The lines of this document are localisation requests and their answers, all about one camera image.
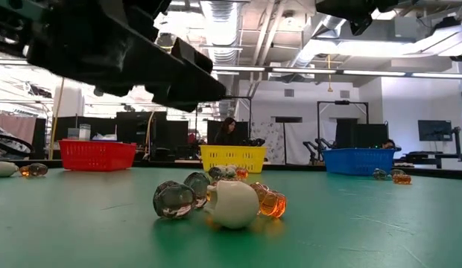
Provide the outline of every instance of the person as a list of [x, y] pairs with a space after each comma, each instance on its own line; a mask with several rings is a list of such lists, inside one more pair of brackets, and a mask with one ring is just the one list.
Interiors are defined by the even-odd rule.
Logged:
[[[13, 134], [7, 132], [6, 130], [2, 129], [0, 127], [0, 135], [6, 135], [10, 137], [16, 138]], [[11, 141], [10, 139], [6, 138], [0, 138], [0, 142], [8, 147], [11, 147], [13, 149], [16, 149], [18, 151], [24, 152], [24, 153], [30, 153], [31, 151], [29, 148], [27, 148], [25, 145], [17, 142], [17, 141]], [[0, 158], [7, 158], [7, 159], [24, 159], [24, 156], [17, 156], [12, 153], [8, 153], [2, 149], [0, 149]]]
[[392, 139], [386, 140], [382, 144], [382, 149], [395, 149], [395, 142]]
[[237, 137], [234, 131], [235, 128], [236, 120], [232, 118], [224, 119], [218, 134], [216, 134], [215, 145], [238, 145]]

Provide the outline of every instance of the white wall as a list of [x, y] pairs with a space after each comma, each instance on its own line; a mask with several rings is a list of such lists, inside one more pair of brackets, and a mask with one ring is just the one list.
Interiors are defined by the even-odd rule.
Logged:
[[[246, 95], [249, 82], [241, 80], [239, 83], [240, 95]], [[253, 98], [253, 121], [270, 122], [273, 116], [302, 117], [303, 122], [317, 120], [317, 101], [341, 100], [341, 90], [350, 91], [349, 101], [358, 101], [358, 89], [351, 83], [332, 83], [333, 92], [328, 92], [329, 84], [321, 83], [290, 83], [284, 84], [274, 81], [263, 81], [259, 84]], [[284, 97], [284, 89], [293, 89], [294, 97]], [[329, 105], [321, 113], [322, 120], [330, 118], [359, 118], [361, 111], [355, 106]], [[249, 120], [249, 110], [243, 103], [238, 104], [236, 119]]]
[[[358, 89], [360, 101], [368, 102], [369, 122], [371, 124], [383, 124], [382, 109], [382, 79], [376, 78]], [[365, 123], [365, 115], [361, 116], [360, 123]]]
[[[455, 73], [456, 68], [447, 72]], [[429, 150], [456, 153], [455, 142], [420, 141], [418, 120], [450, 120], [452, 127], [462, 127], [462, 99], [458, 80], [435, 80], [383, 77], [382, 117], [388, 121], [389, 136], [402, 152]], [[444, 159], [444, 169], [462, 170], [462, 162]]]

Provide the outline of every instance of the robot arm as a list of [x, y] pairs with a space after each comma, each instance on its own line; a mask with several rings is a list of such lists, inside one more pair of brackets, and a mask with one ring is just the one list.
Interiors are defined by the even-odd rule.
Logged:
[[153, 102], [192, 112], [226, 88], [180, 38], [155, 44], [171, 0], [0, 0], [0, 52], [116, 96], [144, 85]]

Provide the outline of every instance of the green table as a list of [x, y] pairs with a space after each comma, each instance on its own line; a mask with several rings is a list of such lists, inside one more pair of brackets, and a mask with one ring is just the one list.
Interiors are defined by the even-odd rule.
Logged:
[[50, 170], [0, 179], [0, 268], [462, 267], [462, 181], [413, 185], [321, 172], [251, 175], [288, 197], [281, 220], [249, 230], [159, 220], [156, 186], [193, 170]]

